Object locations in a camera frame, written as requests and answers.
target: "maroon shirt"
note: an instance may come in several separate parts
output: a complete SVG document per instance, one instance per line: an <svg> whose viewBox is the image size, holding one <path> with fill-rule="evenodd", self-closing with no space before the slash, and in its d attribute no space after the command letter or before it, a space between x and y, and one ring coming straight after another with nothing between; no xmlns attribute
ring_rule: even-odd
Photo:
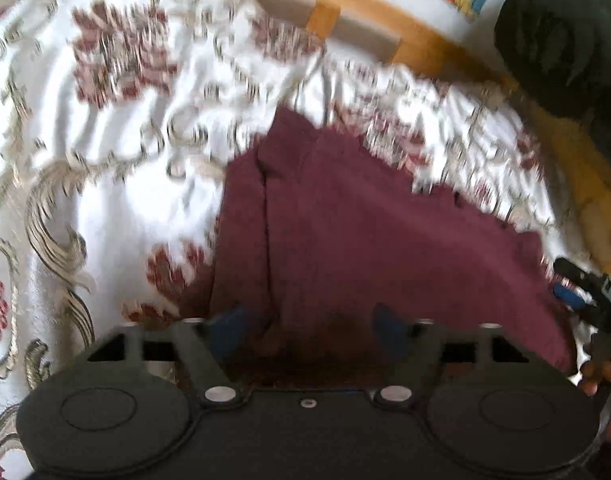
<svg viewBox="0 0 611 480"><path fill-rule="evenodd" d="M256 356L374 362L369 320L384 303L410 322L499 323L573 372L539 235L411 184L357 139L279 108L266 139L228 166L210 314L236 303L259 313Z"/></svg>

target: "bedspread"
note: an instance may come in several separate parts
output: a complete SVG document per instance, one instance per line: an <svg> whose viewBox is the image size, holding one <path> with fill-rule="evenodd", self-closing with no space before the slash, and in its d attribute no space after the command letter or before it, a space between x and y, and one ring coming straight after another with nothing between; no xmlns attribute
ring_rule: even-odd
<svg viewBox="0 0 611 480"><path fill-rule="evenodd" d="M565 181L493 87L348 54L254 0L0 0L0 476L30 469L30 390L113 326L210 294L224 166L279 103L361 137L412 192L445 183L538 230L544 272L588 259Z"/></svg>

